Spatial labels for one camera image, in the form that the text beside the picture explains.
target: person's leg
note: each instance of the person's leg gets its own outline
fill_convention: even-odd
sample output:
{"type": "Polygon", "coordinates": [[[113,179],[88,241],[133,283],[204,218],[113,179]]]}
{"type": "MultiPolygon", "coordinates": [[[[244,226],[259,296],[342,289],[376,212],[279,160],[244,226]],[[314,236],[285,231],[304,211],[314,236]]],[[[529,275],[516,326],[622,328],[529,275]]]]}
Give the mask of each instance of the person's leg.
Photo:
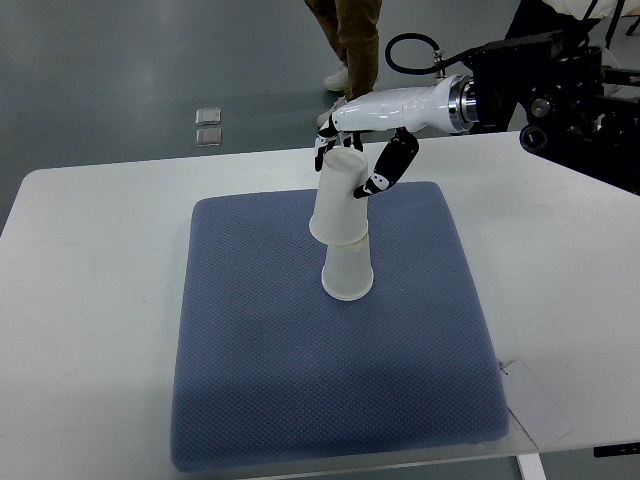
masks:
{"type": "Polygon", "coordinates": [[[347,100],[373,90],[378,78],[379,37],[377,23],[382,0],[336,0],[338,39],[347,52],[349,86],[347,100]]]}
{"type": "Polygon", "coordinates": [[[329,45],[343,65],[347,65],[347,50],[338,39],[338,16],[334,0],[305,0],[307,7],[316,17],[329,45]]]}

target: textured fabric surface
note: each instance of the textured fabric surface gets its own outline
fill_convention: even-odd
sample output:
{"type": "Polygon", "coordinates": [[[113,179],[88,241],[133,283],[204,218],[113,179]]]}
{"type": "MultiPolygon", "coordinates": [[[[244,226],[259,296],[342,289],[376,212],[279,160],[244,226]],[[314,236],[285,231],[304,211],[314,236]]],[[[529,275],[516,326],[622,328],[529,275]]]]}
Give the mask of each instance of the textured fabric surface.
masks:
{"type": "Polygon", "coordinates": [[[369,200],[374,285],[322,289],[315,190],[200,201],[172,414],[183,471],[476,443],[508,429],[498,364],[434,183],[369,200]]]}

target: gray floor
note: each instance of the gray floor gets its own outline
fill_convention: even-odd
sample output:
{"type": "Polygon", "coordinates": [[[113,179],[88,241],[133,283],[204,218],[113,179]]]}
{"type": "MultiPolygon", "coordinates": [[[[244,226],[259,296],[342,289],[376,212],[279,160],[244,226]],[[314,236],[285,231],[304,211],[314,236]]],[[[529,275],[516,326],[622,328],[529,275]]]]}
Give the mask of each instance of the gray floor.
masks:
{"type": "MultiPolygon", "coordinates": [[[[416,31],[453,55],[501,38],[517,4],[385,0],[381,43],[416,31]]],[[[0,229],[33,170],[310,147],[315,117],[336,99],[321,80],[337,60],[299,0],[0,0],[0,9],[0,229]],[[195,111],[208,106],[222,108],[223,143],[196,147],[195,111]]],[[[623,35],[631,22],[621,21],[612,52],[624,67],[640,68],[640,38],[623,35]]],[[[595,43],[605,30],[598,26],[595,43]]],[[[413,66],[430,57],[419,45],[398,53],[413,66]]],[[[383,63],[376,88],[428,84],[383,63]]],[[[512,127],[522,122],[516,115],[512,127]]],[[[640,472],[638,457],[596,460],[591,450],[547,454],[543,463],[557,480],[640,472]]],[[[509,458],[332,478],[339,477],[520,478],[509,458]]]]}

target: white paper cup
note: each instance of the white paper cup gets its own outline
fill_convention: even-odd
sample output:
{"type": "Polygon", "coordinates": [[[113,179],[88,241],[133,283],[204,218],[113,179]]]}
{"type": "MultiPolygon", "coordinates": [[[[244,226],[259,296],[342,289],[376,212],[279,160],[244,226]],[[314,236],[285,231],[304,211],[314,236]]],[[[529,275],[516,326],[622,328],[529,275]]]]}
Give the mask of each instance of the white paper cup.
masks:
{"type": "Polygon", "coordinates": [[[338,300],[364,297],[373,285],[369,235],[343,247],[329,245],[322,269],[322,287],[338,300]]]}
{"type": "Polygon", "coordinates": [[[353,148],[334,148],[324,157],[318,183],[311,234],[325,245],[350,245],[367,233],[367,198],[353,191],[368,178],[364,153],[353,148]]]}

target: white sneaker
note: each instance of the white sneaker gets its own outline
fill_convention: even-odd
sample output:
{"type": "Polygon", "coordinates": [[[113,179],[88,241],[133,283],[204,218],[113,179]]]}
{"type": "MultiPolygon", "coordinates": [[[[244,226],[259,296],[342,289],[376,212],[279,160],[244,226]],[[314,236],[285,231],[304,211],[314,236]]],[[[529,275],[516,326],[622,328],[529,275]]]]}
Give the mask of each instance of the white sneaker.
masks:
{"type": "Polygon", "coordinates": [[[338,100],[336,100],[336,103],[333,104],[333,107],[331,107],[329,110],[318,117],[318,128],[322,127],[322,125],[324,125],[324,123],[329,120],[329,117],[333,112],[335,112],[340,107],[344,107],[346,104],[347,99],[344,97],[340,97],[338,100]]]}
{"type": "Polygon", "coordinates": [[[344,92],[349,86],[349,70],[343,66],[333,75],[324,79],[324,87],[330,92],[344,92]]]}

